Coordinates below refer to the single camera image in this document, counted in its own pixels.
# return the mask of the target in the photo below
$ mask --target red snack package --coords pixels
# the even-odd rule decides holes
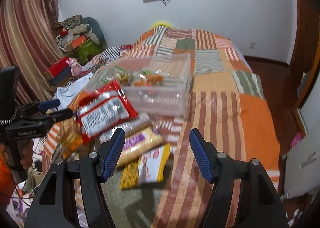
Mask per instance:
[[[127,120],[138,116],[113,79],[78,103],[77,122],[80,124],[84,144]]]

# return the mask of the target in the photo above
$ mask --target snack bag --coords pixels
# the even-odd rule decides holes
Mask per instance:
[[[134,82],[134,86],[158,86],[163,82],[163,76],[154,74],[148,69],[144,69],[139,74],[139,78]]]
[[[122,167],[125,164],[138,159],[146,151],[163,144],[163,138],[157,130],[152,130],[150,127],[137,132],[136,134],[125,139],[125,143],[120,154],[117,167]]]
[[[109,77],[103,78],[102,82],[108,83],[110,80],[114,78],[119,82],[121,86],[129,86],[133,78],[133,75],[118,66],[114,66],[113,70],[114,70],[113,76],[111,78]]]
[[[98,149],[102,143],[109,141],[117,128],[122,128],[125,132],[125,136],[130,137],[138,131],[147,128],[148,126],[152,126],[152,121],[149,115],[147,113],[141,113],[138,115],[136,119],[117,125],[109,131],[106,131],[103,134],[101,134],[95,140],[95,147],[96,149]]]
[[[170,144],[144,153],[124,168],[120,189],[133,188],[144,183],[163,181],[164,166],[170,155]]]
[[[102,132],[138,116],[116,80],[88,94],[78,103],[76,121],[80,124],[83,143]]]

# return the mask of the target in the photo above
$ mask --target gift box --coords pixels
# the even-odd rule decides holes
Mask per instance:
[[[53,79],[57,77],[66,67],[69,67],[67,63],[68,57],[60,59],[58,62],[54,63],[47,72],[45,72],[45,77],[47,79]]]
[[[88,62],[87,56],[98,55],[99,53],[103,52],[103,49],[100,45],[95,44],[92,42],[91,39],[85,41],[81,45],[79,45],[78,50],[76,50],[76,55],[79,63]]]
[[[48,82],[51,86],[58,86],[62,81],[64,81],[66,78],[71,77],[71,68],[69,65],[55,78],[48,79]]]

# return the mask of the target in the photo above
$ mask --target purple label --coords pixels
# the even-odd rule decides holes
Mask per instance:
[[[138,134],[130,139],[126,139],[122,150],[124,151],[127,148],[130,148],[145,139],[146,138],[144,137],[143,134]]]

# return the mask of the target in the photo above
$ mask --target pink object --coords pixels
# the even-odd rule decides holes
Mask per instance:
[[[301,132],[298,132],[295,137],[293,138],[292,142],[290,143],[290,148],[292,149],[294,146],[296,146],[299,142],[302,140]]]
[[[71,67],[72,76],[78,77],[80,75],[82,66],[78,63],[76,58],[70,58],[70,60],[66,61]]]

